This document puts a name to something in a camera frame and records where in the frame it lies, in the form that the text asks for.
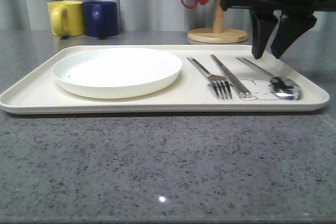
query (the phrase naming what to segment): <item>fork tines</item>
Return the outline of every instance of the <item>fork tines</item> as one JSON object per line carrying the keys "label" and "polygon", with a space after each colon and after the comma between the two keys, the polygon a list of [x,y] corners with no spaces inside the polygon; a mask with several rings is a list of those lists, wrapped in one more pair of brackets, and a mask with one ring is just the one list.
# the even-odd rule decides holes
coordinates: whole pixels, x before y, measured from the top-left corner
{"label": "fork tines", "polygon": [[212,88],[214,89],[219,101],[232,100],[232,93],[228,81],[211,81]]}

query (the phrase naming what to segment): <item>speckled surface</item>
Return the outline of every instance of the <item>speckled surface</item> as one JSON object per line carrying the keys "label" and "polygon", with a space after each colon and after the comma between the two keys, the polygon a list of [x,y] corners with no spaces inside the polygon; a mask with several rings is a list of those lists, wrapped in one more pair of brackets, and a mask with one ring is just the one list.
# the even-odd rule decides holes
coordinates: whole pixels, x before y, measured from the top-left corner
{"label": "speckled surface", "polygon": [[[0,111],[0,222],[336,222],[331,35],[309,32],[282,58],[329,92],[316,112]],[[0,31],[0,92],[65,47],[117,44],[188,41],[186,32]]]}

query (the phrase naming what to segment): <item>spoon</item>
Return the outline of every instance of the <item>spoon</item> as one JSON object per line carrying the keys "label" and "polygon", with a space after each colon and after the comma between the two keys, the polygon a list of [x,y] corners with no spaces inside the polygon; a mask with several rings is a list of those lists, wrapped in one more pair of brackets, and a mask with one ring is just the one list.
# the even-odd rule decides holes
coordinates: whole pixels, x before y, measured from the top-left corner
{"label": "spoon", "polygon": [[244,57],[236,57],[236,59],[240,60],[242,63],[251,67],[254,70],[260,71],[268,76],[270,76],[270,83],[275,92],[275,95],[278,98],[287,101],[299,101],[302,99],[303,91],[300,86],[291,79],[288,79],[284,76],[274,76],[274,74],[266,71],[260,66],[254,64],[253,62],[245,59]]}

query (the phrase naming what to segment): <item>tray rim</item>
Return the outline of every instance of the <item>tray rim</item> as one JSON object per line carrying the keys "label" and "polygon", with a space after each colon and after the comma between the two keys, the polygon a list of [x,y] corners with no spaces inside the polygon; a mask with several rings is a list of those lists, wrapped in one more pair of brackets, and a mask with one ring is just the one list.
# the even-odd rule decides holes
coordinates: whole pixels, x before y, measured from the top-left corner
{"label": "tray rim", "polygon": [[[20,106],[20,105],[13,105],[3,102],[4,97],[6,95],[10,95],[10,92],[15,90],[19,85],[21,85],[24,81],[28,80],[29,78],[34,77],[34,75],[38,72],[44,72],[44,69],[52,68],[54,65],[52,62],[57,60],[59,55],[62,55],[64,53],[71,53],[72,51],[76,50],[96,50],[96,49],[103,49],[103,48],[114,48],[114,47],[140,47],[140,48],[154,48],[154,49],[160,49],[160,50],[183,50],[183,48],[186,49],[193,49],[197,48],[198,50],[209,50],[212,49],[223,49],[226,48],[228,50],[247,50],[251,49],[251,45],[218,45],[218,44],[207,44],[207,45],[176,45],[176,44],[165,44],[165,45],[81,45],[81,46],[71,46],[64,48],[54,54],[52,57],[47,59],[44,63],[42,63],[40,66],[35,68],[33,71],[25,75],[23,78],[18,80],[16,83],[14,83],[11,87],[6,89],[3,93],[0,94],[0,108],[2,108],[4,111],[12,113],[12,114],[90,114],[90,113],[137,113],[137,112],[309,112],[309,111],[315,111],[322,107],[324,107],[330,100],[329,94],[319,87],[314,82],[310,81],[305,76],[298,73],[302,78],[309,81],[310,83],[314,84],[316,88],[318,88],[324,95],[325,99],[321,100],[319,103],[312,104],[300,104],[301,109],[296,110],[293,108],[287,108],[286,105],[278,104],[276,105],[276,108],[272,108],[274,105],[267,104],[270,108],[265,110],[263,107],[265,104],[256,104],[251,109],[249,108],[247,110],[246,107],[250,107],[250,105],[246,104],[227,104],[227,107],[225,109],[221,108],[223,104],[203,104],[202,108],[195,108],[194,104],[175,104],[174,108],[170,104],[168,105],[160,105],[160,108],[150,108],[150,105],[143,104],[133,104],[133,105],[97,105],[94,107],[94,109],[86,106],[86,105],[78,105],[73,109],[74,106]],[[284,66],[287,66],[288,68],[292,69],[290,66],[282,62]]]}

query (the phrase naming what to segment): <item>blue mug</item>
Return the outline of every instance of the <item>blue mug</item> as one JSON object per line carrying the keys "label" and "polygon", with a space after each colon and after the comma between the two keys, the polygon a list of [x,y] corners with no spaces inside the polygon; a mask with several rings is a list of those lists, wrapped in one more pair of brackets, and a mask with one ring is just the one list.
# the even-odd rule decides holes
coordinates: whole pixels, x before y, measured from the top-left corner
{"label": "blue mug", "polygon": [[116,2],[83,2],[82,7],[86,35],[106,37],[119,33]]}

